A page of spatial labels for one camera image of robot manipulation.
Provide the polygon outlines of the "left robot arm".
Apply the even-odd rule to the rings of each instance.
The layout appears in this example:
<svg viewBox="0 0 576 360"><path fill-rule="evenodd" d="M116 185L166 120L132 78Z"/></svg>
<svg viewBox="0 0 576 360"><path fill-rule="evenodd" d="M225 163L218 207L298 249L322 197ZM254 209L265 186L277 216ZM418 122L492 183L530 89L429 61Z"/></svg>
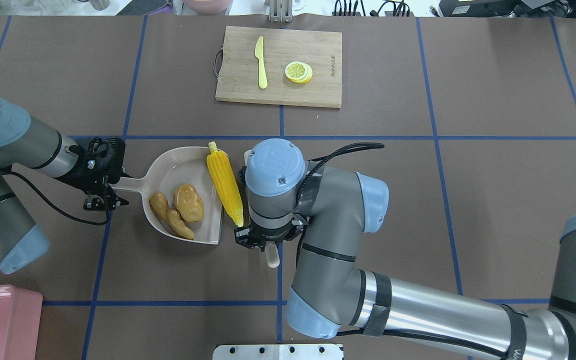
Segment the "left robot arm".
<svg viewBox="0 0 576 360"><path fill-rule="evenodd" d="M22 180L62 216L103 226L116 207L128 205L113 189L122 176L125 142L119 137L73 139L0 98L0 271L11 274L43 256L51 244L29 214L6 176ZM78 218L52 203L28 178L14 171L20 165L58 180L86 195L83 209L103 212L103 221Z"/></svg>

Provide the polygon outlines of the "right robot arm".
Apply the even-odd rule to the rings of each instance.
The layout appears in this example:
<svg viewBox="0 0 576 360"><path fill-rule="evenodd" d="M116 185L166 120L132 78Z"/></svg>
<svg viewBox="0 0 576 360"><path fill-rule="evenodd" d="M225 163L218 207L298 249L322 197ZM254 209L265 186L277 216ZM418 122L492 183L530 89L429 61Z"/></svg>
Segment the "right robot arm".
<svg viewBox="0 0 576 360"><path fill-rule="evenodd" d="M461 359L576 360L576 140L412 140L245 154L250 237L305 228L285 320Z"/></svg>

